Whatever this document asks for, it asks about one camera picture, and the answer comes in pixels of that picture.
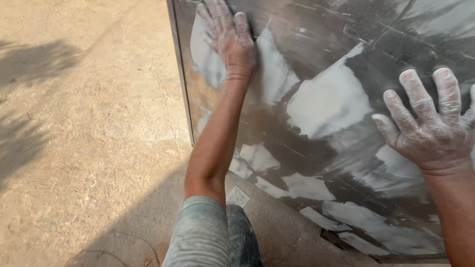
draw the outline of hand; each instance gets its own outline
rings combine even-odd
[[[417,119],[394,90],[384,93],[384,102],[400,131],[384,115],[375,114],[372,118],[388,146],[414,162],[424,174],[442,176],[464,172],[473,168],[470,152],[475,143],[475,86],[470,90],[470,109],[461,116],[460,89],[452,71],[438,69],[433,79],[439,94],[439,113],[415,70],[407,70],[399,81]]]
[[[205,3],[206,6],[198,5],[198,14],[211,32],[211,36],[203,34],[205,42],[221,56],[228,70],[227,79],[249,80],[256,65],[256,51],[246,14],[238,12],[233,20],[224,0],[205,0]]]

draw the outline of dusty hand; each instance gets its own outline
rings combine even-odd
[[[256,65],[256,51],[245,13],[236,13],[233,19],[224,0],[205,3],[198,5],[198,14],[211,32],[211,36],[203,34],[205,42],[221,56],[228,79],[249,79]]]
[[[441,68],[433,78],[439,94],[439,113],[417,73],[408,70],[399,80],[409,96],[415,119],[394,90],[384,93],[384,102],[400,131],[381,114],[373,115],[386,143],[414,162],[424,174],[448,175],[472,168],[470,152],[475,143],[475,86],[471,108],[460,115],[460,89],[451,70]]]

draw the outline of forearm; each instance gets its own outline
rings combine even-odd
[[[440,217],[444,243],[453,267],[475,262],[475,171],[424,175]]]
[[[193,148],[185,176],[185,197],[207,195],[226,205],[224,179],[232,160],[247,79],[225,80],[225,94]]]

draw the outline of leg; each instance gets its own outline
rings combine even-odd
[[[227,205],[231,267],[263,267],[251,222],[238,205]]]

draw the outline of ground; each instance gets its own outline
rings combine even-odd
[[[192,149],[165,0],[4,0],[0,20],[0,266],[158,266]],[[266,266],[378,266],[234,185]]]

